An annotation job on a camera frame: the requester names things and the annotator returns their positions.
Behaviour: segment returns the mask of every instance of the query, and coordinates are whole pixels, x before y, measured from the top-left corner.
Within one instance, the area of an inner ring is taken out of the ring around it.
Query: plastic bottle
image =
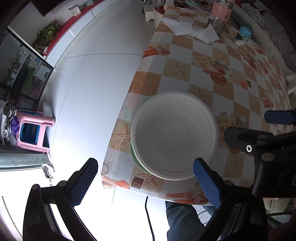
[[[239,47],[244,46],[246,42],[249,40],[249,38],[252,36],[252,32],[251,32],[252,29],[253,27],[248,23],[246,24],[245,27],[240,27],[239,32],[234,38],[234,43]]]

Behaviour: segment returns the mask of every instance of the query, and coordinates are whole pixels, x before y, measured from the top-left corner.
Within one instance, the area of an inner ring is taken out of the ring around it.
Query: pink plastic stool
[[[20,122],[20,130],[16,134],[17,146],[27,150],[49,153],[49,148],[43,146],[43,140],[45,136],[46,127],[54,126],[55,119],[49,116],[45,116],[41,112],[21,110],[21,109],[17,110],[16,116]],[[22,135],[21,132],[23,129],[23,124],[25,123],[40,126],[40,128],[38,129],[38,133],[37,133],[38,136],[35,144],[30,144],[30,143],[21,141],[21,135]]]

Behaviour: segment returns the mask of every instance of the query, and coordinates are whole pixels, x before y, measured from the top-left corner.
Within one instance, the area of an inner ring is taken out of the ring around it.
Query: blue gripper pad
[[[212,170],[202,158],[197,158],[193,162],[193,172],[207,199],[218,209],[222,202],[222,193],[214,178],[211,177]]]
[[[296,122],[295,110],[268,110],[264,114],[267,123],[292,125]]]
[[[70,204],[72,207],[78,206],[81,203],[97,172],[98,162],[93,159],[71,190]]]

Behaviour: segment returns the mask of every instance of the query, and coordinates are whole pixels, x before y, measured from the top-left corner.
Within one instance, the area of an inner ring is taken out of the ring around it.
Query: jeans
[[[192,205],[165,202],[168,224],[170,229],[167,232],[168,241],[193,241],[203,230],[198,214]],[[215,206],[203,206],[212,216],[216,211]],[[229,231],[235,221],[238,209],[234,208],[228,223],[221,233],[221,240],[228,236]]]

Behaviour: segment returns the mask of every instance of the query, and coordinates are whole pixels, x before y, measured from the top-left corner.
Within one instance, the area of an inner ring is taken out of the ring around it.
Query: white bowl
[[[209,163],[218,142],[211,110],[196,96],[169,91],[148,99],[137,111],[131,144],[141,165],[166,180],[194,177],[193,161]]]

